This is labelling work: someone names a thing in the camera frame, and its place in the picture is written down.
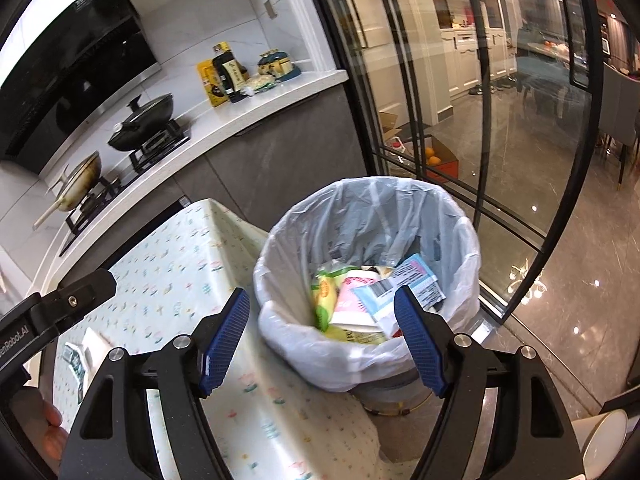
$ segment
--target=plastic bag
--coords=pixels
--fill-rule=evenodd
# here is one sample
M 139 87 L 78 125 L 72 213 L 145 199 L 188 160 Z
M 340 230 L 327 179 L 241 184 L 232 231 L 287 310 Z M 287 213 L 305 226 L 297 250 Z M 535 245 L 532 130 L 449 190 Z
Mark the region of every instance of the plastic bag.
M 316 330 L 310 280 L 332 259 L 395 267 L 413 253 L 446 295 L 440 315 L 461 330 L 479 309 L 480 250 L 470 220 L 441 187 L 369 177 L 313 193 L 273 227 L 255 266 L 262 336 L 307 381 L 332 392 L 411 370 L 403 337 L 363 345 Z

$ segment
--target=frying pan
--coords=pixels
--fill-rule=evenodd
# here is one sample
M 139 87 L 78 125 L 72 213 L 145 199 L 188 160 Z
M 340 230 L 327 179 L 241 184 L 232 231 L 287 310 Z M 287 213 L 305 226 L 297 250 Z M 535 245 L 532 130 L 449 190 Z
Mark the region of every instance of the frying pan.
M 113 135 L 108 145 L 120 152 L 138 150 L 156 133 L 166 127 L 174 113 L 174 96 L 161 95 L 140 106 L 140 96 L 129 105 L 132 114 L 113 127 Z
M 36 220 L 35 224 L 33 224 L 33 230 L 35 231 L 40 227 L 56 209 L 65 212 L 73 211 L 87 193 L 98 184 L 101 172 L 102 161 L 98 152 L 93 152 L 78 164 L 71 172 L 71 175 L 66 176 L 63 171 L 60 178 L 49 188 L 49 191 L 51 191 L 54 186 L 62 183 L 56 201 Z

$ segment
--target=sliding glass door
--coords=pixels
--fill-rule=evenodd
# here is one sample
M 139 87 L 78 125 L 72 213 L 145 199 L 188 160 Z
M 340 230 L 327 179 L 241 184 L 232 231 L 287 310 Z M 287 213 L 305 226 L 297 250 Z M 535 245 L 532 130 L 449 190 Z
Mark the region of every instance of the sliding glass door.
M 543 267 L 595 142 L 594 0 L 319 0 L 372 173 L 440 184 L 481 242 L 482 304 L 504 319 Z

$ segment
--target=gray chair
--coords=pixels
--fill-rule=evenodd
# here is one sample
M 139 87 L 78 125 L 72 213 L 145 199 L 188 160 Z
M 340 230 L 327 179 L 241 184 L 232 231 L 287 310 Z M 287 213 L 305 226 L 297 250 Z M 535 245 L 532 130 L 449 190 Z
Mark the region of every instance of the gray chair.
M 622 186 L 622 177 L 625 173 L 627 149 L 638 140 L 636 120 L 639 108 L 640 81 L 631 79 L 605 64 L 598 127 L 603 134 L 622 144 L 618 189 Z

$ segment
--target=floral pattern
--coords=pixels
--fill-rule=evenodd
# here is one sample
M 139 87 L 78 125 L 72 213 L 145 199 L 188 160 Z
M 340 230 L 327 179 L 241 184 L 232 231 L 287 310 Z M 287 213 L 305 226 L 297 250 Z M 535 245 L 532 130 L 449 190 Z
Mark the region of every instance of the floral pattern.
M 79 345 L 88 327 L 131 354 L 149 352 L 191 333 L 218 313 L 236 286 L 251 293 L 252 272 L 267 233 L 213 200 L 180 211 L 117 262 L 116 296 L 58 339 L 54 403 L 70 430 L 78 412 L 77 384 L 62 350 Z M 306 383 L 262 341 L 258 306 L 222 386 L 202 401 L 222 457 L 236 480 L 396 480 L 414 464 L 380 459 L 376 429 L 348 394 Z M 148 392 L 162 474 L 178 480 L 158 392 Z

